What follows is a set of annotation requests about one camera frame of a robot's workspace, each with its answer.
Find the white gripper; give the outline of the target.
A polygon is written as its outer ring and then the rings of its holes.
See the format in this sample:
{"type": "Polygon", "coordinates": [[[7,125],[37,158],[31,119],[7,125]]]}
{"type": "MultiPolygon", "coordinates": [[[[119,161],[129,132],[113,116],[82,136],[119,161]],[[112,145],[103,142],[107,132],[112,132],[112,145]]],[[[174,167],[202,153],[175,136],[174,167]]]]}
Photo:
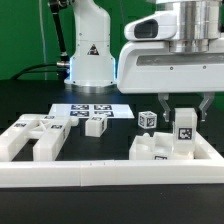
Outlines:
{"type": "Polygon", "coordinates": [[[215,93],[224,91],[224,33],[218,21],[183,24],[176,15],[151,15],[125,26],[117,70],[123,93],[159,93],[170,120],[168,93],[205,92],[201,121],[215,93]]]}

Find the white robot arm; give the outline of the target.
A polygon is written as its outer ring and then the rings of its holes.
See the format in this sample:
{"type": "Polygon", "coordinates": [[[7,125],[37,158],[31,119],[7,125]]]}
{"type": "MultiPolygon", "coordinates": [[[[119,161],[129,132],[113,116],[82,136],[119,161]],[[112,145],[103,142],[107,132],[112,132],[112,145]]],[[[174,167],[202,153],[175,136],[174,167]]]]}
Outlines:
{"type": "Polygon", "coordinates": [[[201,115],[224,92],[223,0],[155,0],[154,14],[128,23],[119,58],[110,53],[110,16],[93,0],[72,0],[76,50],[65,83],[89,92],[116,85],[122,93],[200,92],[201,115]]]}

